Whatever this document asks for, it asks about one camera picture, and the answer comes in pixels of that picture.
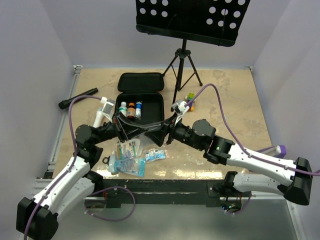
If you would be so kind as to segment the bandage strips plastic bag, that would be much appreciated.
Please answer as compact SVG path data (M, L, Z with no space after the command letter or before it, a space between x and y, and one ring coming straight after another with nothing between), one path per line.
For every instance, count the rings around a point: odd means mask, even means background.
M117 160L127 160L139 157L142 154L141 140L134 138L126 142L118 142L115 149L115 158Z

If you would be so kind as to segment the brown medicine bottle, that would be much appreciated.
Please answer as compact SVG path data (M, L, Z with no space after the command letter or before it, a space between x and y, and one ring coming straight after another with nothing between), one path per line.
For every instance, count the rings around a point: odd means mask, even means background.
M128 119L134 119L136 117L136 106L134 102L128 104L126 116Z

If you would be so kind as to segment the white green medicine bottle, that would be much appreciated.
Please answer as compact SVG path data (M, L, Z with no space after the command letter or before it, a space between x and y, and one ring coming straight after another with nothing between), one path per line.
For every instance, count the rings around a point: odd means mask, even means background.
M128 108L127 108L127 103L125 101L122 101L120 103L120 107L118 108L118 111L122 113L125 117L127 117Z

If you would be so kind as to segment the white blue medicine bottle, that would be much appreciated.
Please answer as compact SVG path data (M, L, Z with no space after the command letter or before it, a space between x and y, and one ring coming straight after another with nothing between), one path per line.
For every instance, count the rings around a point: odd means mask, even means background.
M135 104L135 117L139 119L142 116L142 102Z

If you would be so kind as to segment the red black medicine kit case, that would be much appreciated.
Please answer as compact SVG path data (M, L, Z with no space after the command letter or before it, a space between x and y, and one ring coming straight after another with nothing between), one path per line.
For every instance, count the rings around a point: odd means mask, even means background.
M164 89L164 78L159 72L125 72L118 82L119 94L115 100L114 111L118 112L121 103L141 103L141 117L133 121L151 124L165 119L164 99L160 91Z

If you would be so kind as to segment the white gauze plastic bag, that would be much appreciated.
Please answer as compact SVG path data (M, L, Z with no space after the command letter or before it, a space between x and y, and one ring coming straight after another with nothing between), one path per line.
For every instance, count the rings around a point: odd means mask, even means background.
M148 138L144 133L140 134L136 137L136 139L138 139L140 141L140 145L141 146L146 146L146 145L152 145L153 141Z

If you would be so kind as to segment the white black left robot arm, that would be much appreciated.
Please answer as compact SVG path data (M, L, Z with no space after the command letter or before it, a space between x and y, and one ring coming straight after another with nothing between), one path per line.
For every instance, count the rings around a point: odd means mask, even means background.
M83 198L99 196L104 190L102 176L92 167L100 159L103 149L97 144L118 138L131 140L153 129L150 124L138 124L121 113L107 123L96 120L71 130L75 152L63 170L31 199L24 197L17 206L16 229L24 239L50 240L63 217Z

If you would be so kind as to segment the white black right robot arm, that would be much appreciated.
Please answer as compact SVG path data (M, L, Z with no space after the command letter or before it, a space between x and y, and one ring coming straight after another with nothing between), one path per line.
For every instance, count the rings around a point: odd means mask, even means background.
M228 173L222 185L227 196L255 191L278 194L302 206L310 203L312 169L303 157L282 159L244 148L216 135L216 129L205 119L197 120L191 127L172 120L151 123L147 125L145 135L153 141L163 141L169 136L169 141L177 140L203 151L203 157L213 164L240 167L255 173Z

